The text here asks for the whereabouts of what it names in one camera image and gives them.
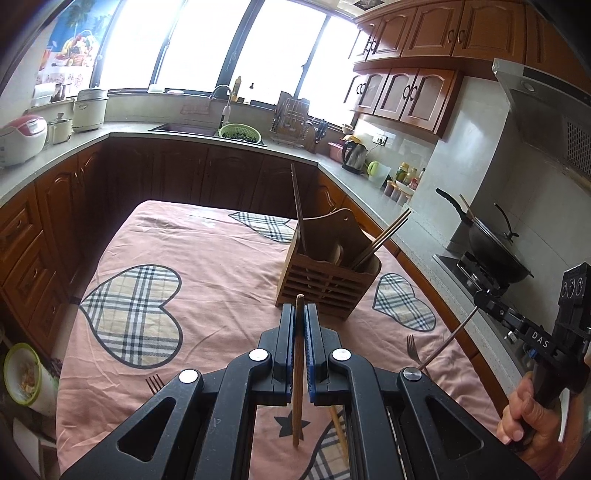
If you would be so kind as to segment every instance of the pink basket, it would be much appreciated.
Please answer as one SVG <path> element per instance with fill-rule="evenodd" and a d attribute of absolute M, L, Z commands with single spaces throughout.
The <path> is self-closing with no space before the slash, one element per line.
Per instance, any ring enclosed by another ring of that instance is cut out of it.
<path fill-rule="evenodd" d="M 337 161 L 339 163 L 343 163 L 343 146 L 339 145 L 338 143 L 329 143 L 330 146 L 330 158 L 332 158 L 334 161 Z"/>

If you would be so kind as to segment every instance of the kitchen countertop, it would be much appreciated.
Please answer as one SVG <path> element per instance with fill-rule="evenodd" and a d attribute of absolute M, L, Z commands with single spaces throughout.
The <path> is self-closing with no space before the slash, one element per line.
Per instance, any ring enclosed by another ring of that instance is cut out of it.
<path fill-rule="evenodd" d="M 364 176 L 355 175 L 341 168 L 340 163 L 323 155 L 314 155 L 300 148 L 278 145 L 264 139 L 267 148 L 242 142 L 224 140 L 218 137 L 170 132 L 151 132 L 160 123 L 109 122 L 103 128 L 92 132 L 73 134 L 69 142 L 53 145 L 24 164 L 0 171 L 0 206 L 26 185 L 41 176 L 62 160 L 98 143 L 107 137 L 171 138 L 210 145 L 227 146 L 257 153 L 274 155 L 288 160 L 317 164 L 319 169 L 331 178 L 351 197 L 381 228 L 387 227 L 401 213 L 402 207 L 385 197 L 381 190 Z M 431 282 L 442 299 L 462 321 L 473 309 L 473 304 L 449 275 L 435 262 L 434 254 L 445 254 L 446 250 L 422 226 L 419 212 L 413 211 L 408 222 L 392 238 L 407 257 Z M 480 350 L 501 387 L 508 394 L 519 383 L 521 374 L 505 347 L 492 331 L 485 318 L 477 313 L 466 326 L 466 331 Z"/>

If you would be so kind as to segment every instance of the pan handle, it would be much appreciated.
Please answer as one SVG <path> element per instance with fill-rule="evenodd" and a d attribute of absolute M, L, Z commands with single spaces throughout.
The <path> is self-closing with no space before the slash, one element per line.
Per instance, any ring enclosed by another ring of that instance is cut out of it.
<path fill-rule="evenodd" d="M 503 217 L 505 217 L 505 221 L 507 222 L 507 227 L 509 227 L 509 231 L 507 233 L 503 233 L 503 236 L 507 239 L 508 242 L 513 243 L 513 237 L 519 236 L 519 234 L 515 233 L 513 231 L 513 229 L 511 228 L 511 224 L 509 223 L 509 219 L 507 218 L 507 215 L 505 214 L 505 212 L 503 211 L 501 206 L 496 203 L 495 207 L 497 207 L 499 209 L 499 211 L 503 214 Z"/>
<path fill-rule="evenodd" d="M 462 222 L 464 222 L 468 226 L 472 226 L 472 221 L 468 218 L 468 215 L 464 213 L 464 210 L 462 210 L 462 207 L 454 197 L 449 195 L 448 192 L 444 192 L 442 189 L 435 189 L 435 191 L 453 205 L 453 207 L 457 211 L 457 214 L 462 219 Z"/>

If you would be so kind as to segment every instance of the range hood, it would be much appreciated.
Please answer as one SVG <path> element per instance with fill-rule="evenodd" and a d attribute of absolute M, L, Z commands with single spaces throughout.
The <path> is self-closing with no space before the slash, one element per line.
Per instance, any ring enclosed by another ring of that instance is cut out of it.
<path fill-rule="evenodd" d="M 492 71 L 507 95 L 522 140 L 591 190 L 591 95 L 512 61 L 495 59 Z"/>

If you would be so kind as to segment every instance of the wooden utensil holder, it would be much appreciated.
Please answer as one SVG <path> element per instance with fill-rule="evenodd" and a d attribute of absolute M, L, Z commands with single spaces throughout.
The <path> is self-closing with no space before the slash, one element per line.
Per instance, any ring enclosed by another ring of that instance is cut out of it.
<path fill-rule="evenodd" d="M 300 228 L 295 230 L 279 283 L 275 305 L 296 302 L 304 294 L 306 303 L 316 303 L 322 314 L 345 320 L 369 290 L 378 276 L 382 263 L 372 255 L 360 271 L 346 268 L 349 262 L 371 240 L 362 232 L 350 210 L 342 209 L 324 217 L 305 219 L 308 254 L 304 255 L 300 241 Z M 336 244 L 343 247 L 343 266 L 314 258 L 328 258 Z"/>

